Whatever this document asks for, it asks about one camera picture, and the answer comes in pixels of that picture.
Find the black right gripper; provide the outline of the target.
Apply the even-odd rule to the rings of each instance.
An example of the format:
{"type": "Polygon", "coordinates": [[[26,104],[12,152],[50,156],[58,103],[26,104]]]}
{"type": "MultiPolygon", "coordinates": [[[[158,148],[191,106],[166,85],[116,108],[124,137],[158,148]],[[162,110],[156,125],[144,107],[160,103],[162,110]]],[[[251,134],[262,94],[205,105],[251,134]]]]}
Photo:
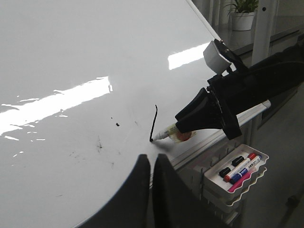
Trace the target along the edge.
{"type": "Polygon", "coordinates": [[[222,41],[214,40],[218,53],[236,70],[208,80],[194,99],[175,115],[180,132],[221,129],[229,139],[241,135],[237,114],[299,86],[304,81],[304,37],[295,45],[246,67],[222,41]]]}

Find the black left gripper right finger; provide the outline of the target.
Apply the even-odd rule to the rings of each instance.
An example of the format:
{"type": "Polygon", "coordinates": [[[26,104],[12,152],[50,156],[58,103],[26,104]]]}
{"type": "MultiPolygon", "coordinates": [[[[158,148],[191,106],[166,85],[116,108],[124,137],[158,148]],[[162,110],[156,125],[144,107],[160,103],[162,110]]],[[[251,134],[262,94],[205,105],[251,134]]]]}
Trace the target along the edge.
{"type": "Polygon", "coordinates": [[[156,228],[228,227],[202,206],[165,154],[159,154],[154,165],[152,203],[156,228]]]}

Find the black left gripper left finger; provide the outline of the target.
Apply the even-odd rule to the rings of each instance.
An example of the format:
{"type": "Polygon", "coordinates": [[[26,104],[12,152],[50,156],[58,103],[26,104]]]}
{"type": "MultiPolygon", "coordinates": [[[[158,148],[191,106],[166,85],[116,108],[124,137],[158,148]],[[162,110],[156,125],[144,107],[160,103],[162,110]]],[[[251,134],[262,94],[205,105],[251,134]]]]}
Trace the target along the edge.
{"type": "Polygon", "coordinates": [[[144,228],[149,199],[150,163],[147,155],[137,161],[115,195],[80,228],[144,228]]]}

